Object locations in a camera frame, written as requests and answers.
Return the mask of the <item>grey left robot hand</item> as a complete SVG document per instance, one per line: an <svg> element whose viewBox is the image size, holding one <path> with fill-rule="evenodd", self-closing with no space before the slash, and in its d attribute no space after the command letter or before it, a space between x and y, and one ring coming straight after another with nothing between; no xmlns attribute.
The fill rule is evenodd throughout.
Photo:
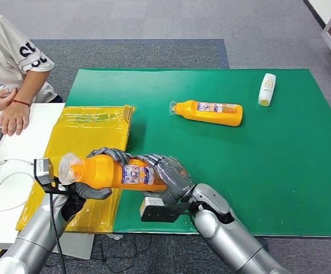
<svg viewBox="0 0 331 274"><path fill-rule="evenodd" d="M129 156L122 150L108 147L91 151L85 158L70 152L61 157L58 177L64 186L73 185L81 198L104 200L115 187L113 182L115 166L125 166Z"/></svg>

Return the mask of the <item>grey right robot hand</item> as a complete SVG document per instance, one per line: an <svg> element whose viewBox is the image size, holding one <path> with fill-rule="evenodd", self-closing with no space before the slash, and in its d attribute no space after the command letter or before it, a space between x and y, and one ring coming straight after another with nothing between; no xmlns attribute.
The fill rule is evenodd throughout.
<svg viewBox="0 0 331 274"><path fill-rule="evenodd" d="M143 191L144 197L160 198L165 204L176 204L195 186L181 162L172 156L146 154L129 158L147 164L166 185L163 192Z"/></svg>

